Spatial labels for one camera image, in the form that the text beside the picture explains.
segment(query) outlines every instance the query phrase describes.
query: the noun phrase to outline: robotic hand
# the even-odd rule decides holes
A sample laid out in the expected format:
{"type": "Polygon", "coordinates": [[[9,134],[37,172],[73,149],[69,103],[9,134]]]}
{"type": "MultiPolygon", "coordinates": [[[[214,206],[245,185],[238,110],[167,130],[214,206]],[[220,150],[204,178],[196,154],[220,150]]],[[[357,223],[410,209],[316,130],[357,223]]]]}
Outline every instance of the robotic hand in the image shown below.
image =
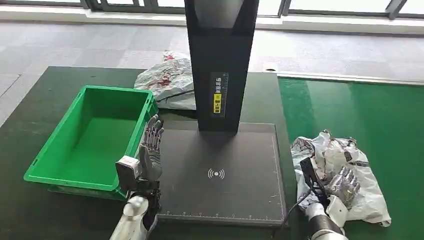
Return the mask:
{"type": "Polygon", "coordinates": [[[305,182],[310,187],[309,193],[313,192],[319,200],[319,203],[313,203],[306,209],[311,240],[348,240],[343,226],[348,216],[348,207],[361,187],[358,178],[351,169],[344,166],[324,187],[315,173],[311,159],[302,160],[300,166],[305,182]]]}
{"type": "Polygon", "coordinates": [[[110,240],[145,240],[158,222],[159,177],[162,174],[160,145],[164,132],[161,126],[158,115],[154,115],[142,136],[138,159],[124,156],[115,164],[127,203],[110,240]]]}

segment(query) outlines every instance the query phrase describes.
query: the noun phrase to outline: green mat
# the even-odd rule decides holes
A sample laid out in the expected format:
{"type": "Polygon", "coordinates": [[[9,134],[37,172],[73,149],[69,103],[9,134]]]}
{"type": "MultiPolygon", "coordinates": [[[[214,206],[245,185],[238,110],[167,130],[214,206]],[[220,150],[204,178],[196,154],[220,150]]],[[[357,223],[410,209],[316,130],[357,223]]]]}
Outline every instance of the green mat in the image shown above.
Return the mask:
{"type": "Polygon", "coordinates": [[[386,199],[391,226],[345,226],[350,240],[421,239],[424,199],[424,88],[279,78],[290,142],[330,130],[353,137],[367,155],[386,199]]]}

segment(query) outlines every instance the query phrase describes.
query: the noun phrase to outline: silver robotic hand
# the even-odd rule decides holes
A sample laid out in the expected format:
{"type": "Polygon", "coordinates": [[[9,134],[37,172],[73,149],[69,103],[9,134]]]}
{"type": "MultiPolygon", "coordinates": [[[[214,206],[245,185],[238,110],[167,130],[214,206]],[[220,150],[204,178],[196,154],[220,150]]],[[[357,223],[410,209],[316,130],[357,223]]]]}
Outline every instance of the silver robotic hand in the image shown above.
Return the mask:
{"type": "Polygon", "coordinates": [[[144,130],[138,159],[124,156],[116,163],[119,184],[127,192],[128,201],[111,240],[146,240],[158,222],[160,145],[164,132],[161,125],[158,115],[154,115],[144,130]]]}
{"type": "Polygon", "coordinates": [[[343,226],[348,217],[348,208],[351,207],[361,188],[353,170],[343,166],[330,183],[324,186],[310,158],[302,160],[300,166],[305,183],[310,187],[307,195],[313,192],[319,200],[319,203],[312,203],[305,211],[311,230],[311,240],[348,240],[343,226]]]}
{"type": "Polygon", "coordinates": [[[158,115],[154,115],[147,123],[138,150],[141,164],[141,178],[156,181],[162,175],[161,167],[161,137],[164,128],[158,115]]]}

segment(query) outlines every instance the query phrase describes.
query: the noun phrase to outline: white plastic bag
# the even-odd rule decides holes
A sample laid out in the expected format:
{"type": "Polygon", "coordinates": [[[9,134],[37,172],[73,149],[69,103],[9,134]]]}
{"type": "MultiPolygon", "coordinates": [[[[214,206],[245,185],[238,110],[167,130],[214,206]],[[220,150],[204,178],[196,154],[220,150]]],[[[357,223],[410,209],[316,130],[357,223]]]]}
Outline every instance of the white plastic bag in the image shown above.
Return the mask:
{"type": "MultiPolygon", "coordinates": [[[[337,170],[346,166],[353,170],[360,184],[359,193],[353,200],[347,221],[364,220],[373,224],[379,223],[383,227],[388,227],[392,223],[386,201],[367,156],[356,147],[354,139],[332,138],[330,133],[324,130],[314,139],[296,138],[291,145],[291,155],[297,180],[297,199],[309,190],[300,166],[302,160],[311,159],[320,179],[331,179],[337,170]]],[[[299,207],[305,210],[310,204],[318,202],[318,198],[312,192],[299,207]]]]}
{"type": "Polygon", "coordinates": [[[196,109],[192,64],[181,53],[166,51],[161,64],[138,75],[134,88],[152,91],[159,108],[196,109]]]}

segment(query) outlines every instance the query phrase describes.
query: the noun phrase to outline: black cable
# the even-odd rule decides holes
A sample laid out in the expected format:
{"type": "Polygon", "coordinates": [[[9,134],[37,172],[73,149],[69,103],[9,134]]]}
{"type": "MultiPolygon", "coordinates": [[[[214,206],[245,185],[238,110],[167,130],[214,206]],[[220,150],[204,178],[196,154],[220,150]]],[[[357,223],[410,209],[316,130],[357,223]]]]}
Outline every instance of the black cable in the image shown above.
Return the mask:
{"type": "Polygon", "coordinates": [[[283,228],[284,228],[284,226],[286,225],[286,223],[287,223],[287,220],[289,220],[289,216],[290,216],[290,214],[292,213],[292,211],[293,211],[293,209],[295,209],[295,207],[297,207],[301,202],[303,202],[308,196],[309,196],[309,194],[311,194],[311,192],[312,192],[312,190],[313,190],[313,187],[311,187],[311,188],[309,188],[309,190],[306,192],[306,194],[304,195],[304,196],[302,196],[291,208],[290,208],[290,210],[288,210],[288,213],[287,213],[287,215],[284,217],[284,219],[283,219],[283,221],[282,221],[282,223],[281,223],[281,227],[279,228],[279,229],[274,229],[273,231],[272,231],[272,236],[271,236],[271,238],[273,239],[274,238],[274,236],[275,236],[275,234],[276,234],[276,232],[278,231],[278,230],[283,230],[283,228]]]}

